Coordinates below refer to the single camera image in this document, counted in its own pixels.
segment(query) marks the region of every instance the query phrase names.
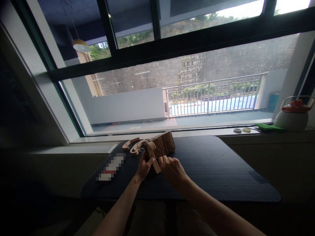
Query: wooden part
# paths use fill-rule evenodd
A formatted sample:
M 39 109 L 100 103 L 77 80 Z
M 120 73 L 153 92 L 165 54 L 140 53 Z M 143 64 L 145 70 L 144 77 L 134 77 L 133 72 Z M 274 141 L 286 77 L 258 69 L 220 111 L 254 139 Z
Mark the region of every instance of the wooden part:
M 155 157 L 154 156 L 154 150 L 157 148 L 156 146 L 155 146 L 155 144 L 153 143 L 153 142 L 149 142 L 149 143 L 147 143 L 147 147 L 148 147 L 148 152 L 146 152 L 146 153 L 148 153 L 148 156 L 149 157 L 152 157 L 153 156 L 153 158 L 157 158 L 157 157 Z M 155 170 L 155 173 L 160 173 L 161 172 L 161 169 L 160 169 L 160 166 L 158 165 L 158 160 L 156 160 L 155 162 L 153 162 L 153 168 L 154 168 L 154 170 Z
M 158 161 L 154 161 L 152 165 L 153 165 L 153 168 L 155 170 L 155 173 L 158 174 L 161 172 L 160 166 L 158 165 Z
M 130 150 L 130 153 L 132 156 L 136 156 L 140 153 L 140 147 L 146 143 L 146 139 L 141 140 L 140 142 L 136 143 L 132 149 Z
M 156 148 L 153 149 L 149 155 L 149 148 L 152 146 L 152 144 L 149 145 L 150 142 L 152 142 Z M 144 145 L 144 149 L 147 153 L 147 161 L 151 156 L 154 156 L 156 158 L 164 155 L 167 156 L 169 153 L 175 150 L 172 132 L 167 131 L 151 139 L 148 139 L 146 141 L 146 144 Z
M 129 146 L 131 143 L 133 143 L 133 142 L 135 142 L 135 141 L 138 141 L 138 140 L 140 140 L 139 137 L 134 138 L 134 139 L 130 139 L 128 142 L 126 142 L 126 143 L 122 146 L 122 149 L 123 149 L 124 151 L 128 151 L 128 150 L 129 150 L 129 147 L 128 147 L 128 146 Z

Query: forearm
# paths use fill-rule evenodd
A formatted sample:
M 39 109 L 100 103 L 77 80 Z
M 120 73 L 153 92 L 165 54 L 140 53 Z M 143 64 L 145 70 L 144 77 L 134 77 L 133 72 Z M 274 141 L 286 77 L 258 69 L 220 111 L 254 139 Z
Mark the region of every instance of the forearm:
M 136 177 L 132 178 L 123 194 L 97 227 L 93 236 L 121 236 L 123 234 L 140 183 L 141 181 Z
M 264 235 L 252 224 L 211 197 L 190 179 L 178 187 L 182 196 L 193 205 L 218 235 Z

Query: black table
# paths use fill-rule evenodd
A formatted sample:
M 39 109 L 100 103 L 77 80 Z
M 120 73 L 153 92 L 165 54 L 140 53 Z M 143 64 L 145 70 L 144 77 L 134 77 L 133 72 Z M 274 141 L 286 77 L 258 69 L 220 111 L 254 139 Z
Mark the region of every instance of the black table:
M 250 167 L 221 139 L 215 136 L 174 138 L 176 150 L 170 157 L 176 157 L 187 175 L 203 190 L 219 201 L 278 202 L 277 190 Z M 126 160 L 109 183 L 99 183 L 96 177 L 103 166 L 84 184 L 80 194 L 84 198 L 118 199 L 136 173 L 142 153 L 136 157 L 124 152 L 121 142 L 111 157 L 125 153 Z M 163 174 L 155 174 L 153 167 L 140 185 L 136 199 L 182 200 Z

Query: green sponge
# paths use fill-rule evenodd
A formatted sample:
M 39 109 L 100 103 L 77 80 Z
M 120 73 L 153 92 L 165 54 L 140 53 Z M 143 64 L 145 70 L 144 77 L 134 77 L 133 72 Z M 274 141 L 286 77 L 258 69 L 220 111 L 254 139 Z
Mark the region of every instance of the green sponge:
M 266 125 L 266 124 L 255 124 L 258 126 L 262 131 L 266 132 L 286 132 L 286 129 L 280 128 L 274 125 Z

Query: kettle handle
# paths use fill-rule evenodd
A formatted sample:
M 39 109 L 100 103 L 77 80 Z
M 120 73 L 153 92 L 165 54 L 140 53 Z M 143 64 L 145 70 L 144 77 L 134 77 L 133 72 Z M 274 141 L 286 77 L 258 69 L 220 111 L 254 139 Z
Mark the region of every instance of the kettle handle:
M 310 98 L 312 99 L 311 103 L 309 104 L 309 107 L 310 107 L 310 108 L 313 107 L 314 102 L 315 102 L 315 98 L 312 97 L 312 96 L 307 96 L 307 95 L 304 95 L 304 96 L 290 96 L 290 97 L 287 97 L 287 98 L 282 102 L 281 109 L 283 108 L 285 102 L 286 102 L 289 98 L 293 98 L 293 97 L 310 97 Z

